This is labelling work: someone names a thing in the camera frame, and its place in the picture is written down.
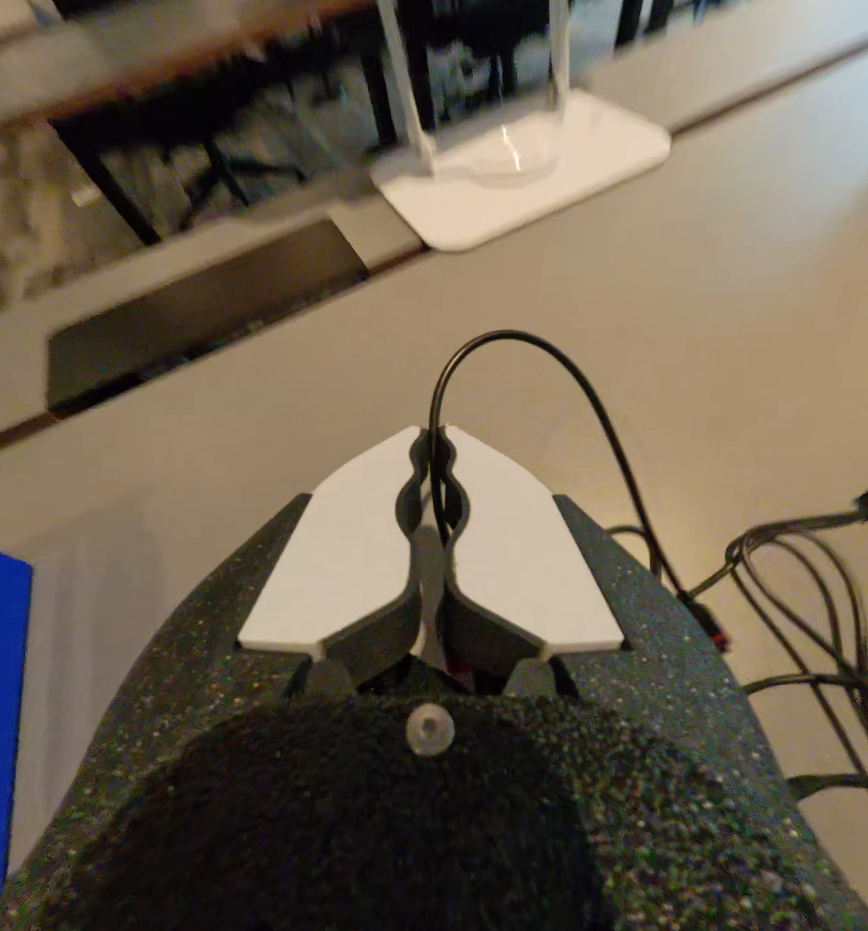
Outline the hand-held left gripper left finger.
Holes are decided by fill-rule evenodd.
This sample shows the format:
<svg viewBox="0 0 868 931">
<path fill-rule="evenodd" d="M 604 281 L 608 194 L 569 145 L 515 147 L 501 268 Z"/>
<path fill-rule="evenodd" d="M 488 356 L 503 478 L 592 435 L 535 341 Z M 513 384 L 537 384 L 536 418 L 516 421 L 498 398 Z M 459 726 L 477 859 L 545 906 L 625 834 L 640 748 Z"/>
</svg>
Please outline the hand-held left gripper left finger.
<svg viewBox="0 0 868 931">
<path fill-rule="evenodd" d="M 356 686 L 415 645 L 423 590 L 412 543 L 428 439 L 409 426 L 340 466 L 308 497 L 239 646 L 342 667 Z"/>
</svg>

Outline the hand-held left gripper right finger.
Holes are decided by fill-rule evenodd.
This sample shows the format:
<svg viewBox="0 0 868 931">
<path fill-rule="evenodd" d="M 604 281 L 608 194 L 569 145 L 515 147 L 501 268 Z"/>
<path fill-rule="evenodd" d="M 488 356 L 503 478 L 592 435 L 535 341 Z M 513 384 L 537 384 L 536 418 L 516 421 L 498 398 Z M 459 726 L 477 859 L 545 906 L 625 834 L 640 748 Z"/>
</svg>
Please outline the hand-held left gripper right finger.
<svg viewBox="0 0 868 931">
<path fill-rule="evenodd" d="M 451 669 L 499 679 L 521 660 L 619 652 L 626 635 L 544 483 L 456 426 L 439 449 Z"/>
</svg>

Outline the black cable red plug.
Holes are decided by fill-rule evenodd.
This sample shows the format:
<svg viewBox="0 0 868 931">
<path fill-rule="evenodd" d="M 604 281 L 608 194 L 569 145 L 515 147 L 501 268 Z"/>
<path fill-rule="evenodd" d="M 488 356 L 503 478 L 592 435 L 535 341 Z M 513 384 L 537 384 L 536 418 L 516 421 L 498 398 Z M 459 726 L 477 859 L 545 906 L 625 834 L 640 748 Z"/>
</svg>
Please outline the black cable red plug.
<svg viewBox="0 0 868 931">
<path fill-rule="evenodd" d="M 726 654 L 730 650 L 729 636 L 720 626 L 714 615 L 708 611 L 703 604 L 696 600 L 690 590 L 683 586 L 675 568 L 663 549 L 658 534 L 653 528 L 648 509 L 637 484 L 637 479 L 627 457 L 624 445 L 600 394 L 577 363 L 563 350 L 558 348 L 554 343 L 550 343 L 546 339 L 531 332 L 502 329 L 477 335 L 464 343 L 452 354 L 437 379 L 428 414 L 428 460 L 433 514 L 442 546 L 446 548 L 454 536 L 454 529 L 448 521 L 445 507 L 446 500 L 444 488 L 446 486 L 447 474 L 446 459 L 443 458 L 440 453 L 441 417 L 447 389 L 456 370 L 467 357 L 486 345 L 499 342 L 523 343 L 541 350 L 562 366 L 579 386 L 579 389 L 590 403 L 596 415 L 597 421 L 604 432 L 609 448 L 617 463 L 622 480 L 626 485 L 626 490 L 639 521 L 640 535 L 647 544 L 649 555 L 652 558 L 653 570 L 665 573 L 668 581 L 673 585 L 676 599 L 697 622 L 710 642 L 718 650 L 719 654 Z"/>
</svg>

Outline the long grey desk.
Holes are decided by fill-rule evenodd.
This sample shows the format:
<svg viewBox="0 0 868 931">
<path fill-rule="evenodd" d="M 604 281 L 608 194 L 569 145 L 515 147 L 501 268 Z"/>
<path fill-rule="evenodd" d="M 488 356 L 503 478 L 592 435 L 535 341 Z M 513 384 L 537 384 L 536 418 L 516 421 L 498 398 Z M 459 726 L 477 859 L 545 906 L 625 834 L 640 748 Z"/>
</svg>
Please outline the long grey desk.
<svg viewBox="0 0 868 931">
<path fill-rule="evenodd" d="M 395 2 L 165 1 L 117 6 L 0 48 L 0 135 L 132 97 L 272 39 Z"/>
</svg>

